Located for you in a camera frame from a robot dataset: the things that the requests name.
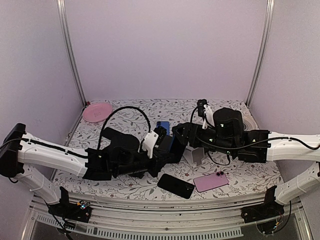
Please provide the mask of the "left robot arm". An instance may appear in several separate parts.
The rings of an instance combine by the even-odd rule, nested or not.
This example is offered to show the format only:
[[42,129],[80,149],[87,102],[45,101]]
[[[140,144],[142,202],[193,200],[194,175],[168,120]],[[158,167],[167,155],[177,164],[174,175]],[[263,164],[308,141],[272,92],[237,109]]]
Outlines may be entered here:
[[54,205],[63,217],[70,217],[75,210],[68,192],[52,186],[44,175],[32,169],[32,164],[91,181],[109,181],[121,175],[141,178],[146,172],[155,178],[166,164],[175,160],[173,153],[159,149],[166,133],[165,128],[158,126],[139,141],[134,135],[107,127],[101,136],[110,141],[108,146],[82,149],[43,141],[27,133],[25,124],[18,123],[0,147],[0,174],[21,181]]

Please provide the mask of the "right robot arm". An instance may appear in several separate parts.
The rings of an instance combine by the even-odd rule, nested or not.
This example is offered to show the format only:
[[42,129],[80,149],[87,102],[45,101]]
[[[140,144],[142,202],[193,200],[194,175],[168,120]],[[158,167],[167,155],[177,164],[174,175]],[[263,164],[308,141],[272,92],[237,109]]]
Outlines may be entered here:
[[205,148],[237,158],[245,163],[266,163],[282,160],[312,161],[304,172],[281,185],[268,188],[264,201],[241,210],[243,218],[255,214],[269,218],[283,214],[284,205],[314,189],[320,183],[320,136],[292,135],[269,130],[244,130],[242,113],[231,108],[199,110],[203,124],[180,123],[172,128],[182,146]]

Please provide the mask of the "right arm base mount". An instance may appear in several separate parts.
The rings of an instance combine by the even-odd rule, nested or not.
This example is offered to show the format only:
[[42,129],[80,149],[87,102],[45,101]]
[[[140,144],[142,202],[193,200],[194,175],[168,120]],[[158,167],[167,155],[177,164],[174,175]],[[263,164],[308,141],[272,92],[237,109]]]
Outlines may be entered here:
[[256,224],[257,230],[263,235],[272,235],[277,231],[284,213],[284,206],[274,201],[271,203],[251,205],[241,209],[241,217],[245,223],[271,219],[270,221]]

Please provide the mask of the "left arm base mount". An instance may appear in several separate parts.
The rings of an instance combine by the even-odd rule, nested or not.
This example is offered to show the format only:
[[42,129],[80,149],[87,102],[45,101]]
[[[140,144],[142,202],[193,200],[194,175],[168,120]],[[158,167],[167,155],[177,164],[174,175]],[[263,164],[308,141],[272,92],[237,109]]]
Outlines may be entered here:
[[62,186],[60,189],[60,199],[58,203],[49,204],[48,212],[54,216],[61,217],[63,220],[74,220],[82,223],[88,223],[92,208],[87,201],[71,203],[69,201],[69,192]]

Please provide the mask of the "white grey phone stand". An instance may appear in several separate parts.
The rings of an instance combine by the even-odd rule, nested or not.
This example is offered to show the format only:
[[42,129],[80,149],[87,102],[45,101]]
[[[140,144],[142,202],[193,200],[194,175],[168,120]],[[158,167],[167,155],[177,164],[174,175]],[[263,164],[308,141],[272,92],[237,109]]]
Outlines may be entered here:
[[205,158],[205,150],[203,147],[194,148],[191,151],[191,162],[195,166],[200,166]]

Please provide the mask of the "black phone blue case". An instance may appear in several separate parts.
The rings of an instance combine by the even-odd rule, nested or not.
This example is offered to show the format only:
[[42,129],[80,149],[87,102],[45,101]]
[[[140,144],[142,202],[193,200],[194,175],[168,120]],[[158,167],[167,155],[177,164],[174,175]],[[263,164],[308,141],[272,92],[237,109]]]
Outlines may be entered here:
[[183,153],[185,152],[186,145],[181,144],[175,135],[166,135],[158,148],[162,151],[173,154],[171,163],[179,163],[183,157]]

